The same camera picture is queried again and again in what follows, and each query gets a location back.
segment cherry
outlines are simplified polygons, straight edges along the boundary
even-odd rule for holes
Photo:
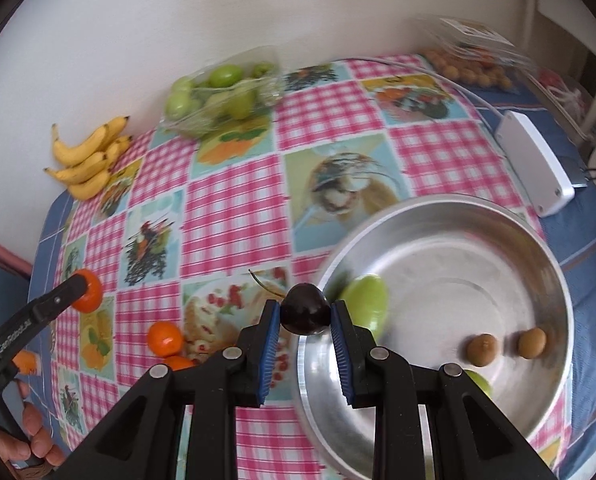
[[[280,323],[297,335],[322,332],[331,322],[331,308],[313,283],[298,283],[280,304]]]

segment kiwi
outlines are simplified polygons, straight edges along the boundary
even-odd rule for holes
[[[518,355],[525,359],[540,357],[546,346],[546,333],[535,327],[523,332],[518,339]]]
[[[466,358],[471,364],[481,368],[494,361],[499,347],[498,340],[491,334],[480,334],[466,345]]]

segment metal screw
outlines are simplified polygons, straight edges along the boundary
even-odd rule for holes
[[[230,346],[222,351],[222,356],[225,359],[238,359],[242,355],[242,350],[237,346]]]
[[[462,367],[455,363],[447,363],[443,366],[443,370],[449,377],[460,377],[462,375]]]
[[[169,367],[167,365],[155,365],[149,370],[149,375],[154,379],[161,379],[169,373]]]
[[[369,355],[378,361],[382,361],[389,357],[389,350],[382,348],[382,346],[376,346],[371,349]]]

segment orange packaged fruit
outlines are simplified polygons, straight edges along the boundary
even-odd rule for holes
[[[187,359],[186,357],[182,357],[180,355],[169,356],[163,361],[163,363],[174,371],[184,370],[185,368],[191,368],[192,366],[195,366],[191,359]]]
[[[79,274],[87,280],[87,290],[72,303],[72,307],[83,314],[90,314],[102,303],[102,284],[89,269],[78,269],[74,274]]]
[[[180,329],[171,321],[156,321],[147,332],[147,346],[158,357],[169,357],[182,350]]]
[[[29,350],[21,350],[15,355],[12,361],[14,361],[21,374],[40,375],[42,365],[38,354]]]

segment white cable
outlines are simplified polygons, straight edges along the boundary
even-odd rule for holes
[[[374,63],[382,63],[384,65],[399,66],[400,68],[409,68],[409,69],[415,70],[417,72],[422,72],[424,74],[428,74],[432,77],[438,78],[440,81],[444,81],[445,83],[452,85],[453,87],[457,88],[458,90],[464,92],[466,95],[468,95],[472,99],[475,99],[479,103],[482,103],[485,107],[489,108],[489,110],[491,110],[496,115],[496,117],[498,117],[500,120],[502,120],[502,118],[504,117],[500,113],[500,111],[497,110],[497,108],[495,108],[493,105],[489,104],[489,102],[482,99],[482,97],[480,97],[478,94],[473,93],[471,90],[467,90],[462,85],[459,85],[455,81],[452,81],[451,79],[449,79],[443,75],[440,75],[437,72],[434,72],[433,70],[427,70],[425,68],[420,68],[419,66],[416,66],[416,65],[400,63],[398,61],[390,61],[388,59],[380,59],[379,57],[350,56],[350,57],[343,57],[340,59],[334,59],[334,61],[347,61],[349,59],[356,59],[358,61],[371,61]]]

